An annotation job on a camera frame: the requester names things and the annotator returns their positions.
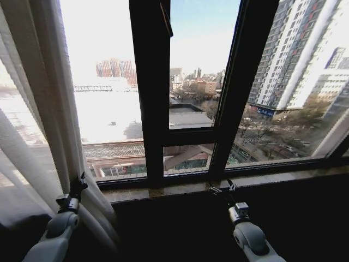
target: white curtain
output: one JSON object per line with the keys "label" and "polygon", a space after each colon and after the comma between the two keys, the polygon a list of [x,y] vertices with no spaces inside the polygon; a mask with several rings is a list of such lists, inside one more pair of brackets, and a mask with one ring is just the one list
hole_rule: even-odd
{"label": "white curtain", "polygon": [[[80,218],[116,253],[115,212],[82,152],[59,2],[0,5],[0,222],[54,216],[56,197],[85,172]],[[7,209],[9,199],[19,205]]]}

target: window handle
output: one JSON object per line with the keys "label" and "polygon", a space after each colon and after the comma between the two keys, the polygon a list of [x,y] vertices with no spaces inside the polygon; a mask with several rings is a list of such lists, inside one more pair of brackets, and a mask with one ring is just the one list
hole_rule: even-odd
{"label": "window handle", "polygon": [[169,33],[169,36],[172,37],[173,36],[173,31],[172,31],[169,15],[167,14],[166,9],[164,8],[162,3],[160,3],[160,8],[161,8],[161,11],[163,13],[164,22],[165,22],[167,31]]}

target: red building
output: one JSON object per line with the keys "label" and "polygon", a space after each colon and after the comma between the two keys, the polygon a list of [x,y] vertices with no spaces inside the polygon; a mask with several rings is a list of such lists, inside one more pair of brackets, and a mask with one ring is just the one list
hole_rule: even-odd
{"label": "red building", "polygon": [[120,61],[116,58],[103,60],[96,64],[97,76],[101,78],[126,78],[131,86],[137,85],[136,69],[131,60]]}

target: sky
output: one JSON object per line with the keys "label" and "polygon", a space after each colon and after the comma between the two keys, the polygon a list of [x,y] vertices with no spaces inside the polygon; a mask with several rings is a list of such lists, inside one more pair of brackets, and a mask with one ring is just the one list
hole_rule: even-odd
{"label": "sky", "polygon": [[[240,1],[172,0],[171,67],[186,74],[226,68]],[[134,60],[128,0],[61,0],[73,81],[95,77],[98,61]]]}

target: window sill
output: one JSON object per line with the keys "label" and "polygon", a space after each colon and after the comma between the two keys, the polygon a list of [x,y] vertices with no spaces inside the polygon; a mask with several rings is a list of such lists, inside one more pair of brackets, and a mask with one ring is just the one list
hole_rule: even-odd
{"label": "window sill", "polygon": [[[271,184],[279,182],[288,182],[295,180],[310,179],[315,177],[324,177],[330,175],[340,175],[349,172],[349,166],[340,166],[329,169],[312,169],[307,171],[285,172],[279,174],[235,177],[232,178],[233,183],[238,187],[258,186],[261,184]],[[226,180],[212,182],[213,186],[224,188],[228,187]],[[188,194],[207,191],[209,189],[208,182],[187,183],[160,188],[123,188],[102,190],[104,196],[111,203],[131,201],[139,199],[149,199],[157,197],[165,197],[177,194]]]}

